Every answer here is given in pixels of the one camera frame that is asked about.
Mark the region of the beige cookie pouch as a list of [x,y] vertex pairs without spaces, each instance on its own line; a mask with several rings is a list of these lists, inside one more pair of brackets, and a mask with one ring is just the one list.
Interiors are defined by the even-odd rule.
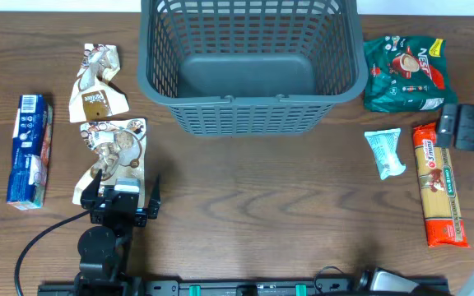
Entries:
[[139,186],[138,206],[145,205],[145,153],[148,126],[145,118],[83,123],[80,135],[98,160],[82,175],[74,188],[72,203],[101,171],[101,184],[114,186],[119,179],[135,179]]

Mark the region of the small light teal sachet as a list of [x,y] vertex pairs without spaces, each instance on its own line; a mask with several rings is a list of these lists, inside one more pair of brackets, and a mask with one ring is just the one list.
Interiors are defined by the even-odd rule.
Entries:
[[400,135],[400,128],[364,133],[365,139],[374,153],[381,180],[390,176],[401,175],[407,168],[397,156],[397,144]]

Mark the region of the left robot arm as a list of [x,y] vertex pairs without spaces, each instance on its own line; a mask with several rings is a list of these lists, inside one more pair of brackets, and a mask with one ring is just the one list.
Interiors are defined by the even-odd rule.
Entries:
[[118,178],[114,185],[100,184],[99,171],[81,193],[81,206],[91,223],[77,244],[81,256],[77,292],[83,295],[139,295],[142,280],[126,275],[133,230],[144,228],[160,209],[160,180],[151,190],[148,206],[138,205],[141,185],[135,178]]

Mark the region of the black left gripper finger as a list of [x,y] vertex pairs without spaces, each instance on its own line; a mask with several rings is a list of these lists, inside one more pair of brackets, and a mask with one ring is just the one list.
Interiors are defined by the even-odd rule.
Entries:
[[151,189],[150,199],[148,201],[148,218],[156,219],[160,210],[161,198],[160,198],[160,175],[156,177],[156,180]]
[[96,176],[90,182],[90,184],[81,193],[81,206],[82,207],[95,207],[99,203],[99,189],[102,178],[102,170],[99,169]]

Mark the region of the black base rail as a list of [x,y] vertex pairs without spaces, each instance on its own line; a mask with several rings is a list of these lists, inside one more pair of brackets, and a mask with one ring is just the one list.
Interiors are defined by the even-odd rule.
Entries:
[[137,295],[137,296],[268,296],[268,295],[384,295],[384,291],[357,289],[349,277],[329,277],[288,281],[147,281],[136,278],[123,283],[100,283],[81,279],[77,284],[42,284],[38,296],[70,295]]

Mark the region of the blue carton box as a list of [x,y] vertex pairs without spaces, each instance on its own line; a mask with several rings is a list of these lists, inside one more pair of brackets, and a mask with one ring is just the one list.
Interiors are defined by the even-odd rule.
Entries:
[[44,204],[52,141],[53,108],[42,95],[21,95],[12,134],[7,204],[18,210]]

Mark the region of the crumpled beige Pantree pouch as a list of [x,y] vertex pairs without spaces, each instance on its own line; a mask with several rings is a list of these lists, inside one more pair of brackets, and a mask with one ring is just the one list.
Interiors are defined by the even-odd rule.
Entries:
[[109,85],[120,69],[115,45],[84,45],[83,59],[68,106],[71,123],[112,117],[129,110],[126,95]]

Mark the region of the orange spaghetti packet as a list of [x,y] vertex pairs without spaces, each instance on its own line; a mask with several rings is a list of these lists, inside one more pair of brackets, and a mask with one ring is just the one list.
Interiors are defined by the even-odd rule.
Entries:
[[418,183],[429,247],[468,247],[449,149],[437,146],[436,124],[413,129]]

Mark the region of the green Nescafe coffee bag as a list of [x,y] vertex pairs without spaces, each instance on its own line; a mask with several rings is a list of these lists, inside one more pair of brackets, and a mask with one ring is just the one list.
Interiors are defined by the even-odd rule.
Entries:
[[445,49],[444,39],[420,35],[364,42],[369,69],[365,108],[380,113],[423,112],[457,103]]

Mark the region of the grey plastic basket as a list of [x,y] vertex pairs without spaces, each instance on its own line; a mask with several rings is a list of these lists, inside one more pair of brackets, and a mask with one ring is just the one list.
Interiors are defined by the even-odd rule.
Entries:
[[197,136],[297,134],[365,88],[355,0],[142,0],[137,80]]

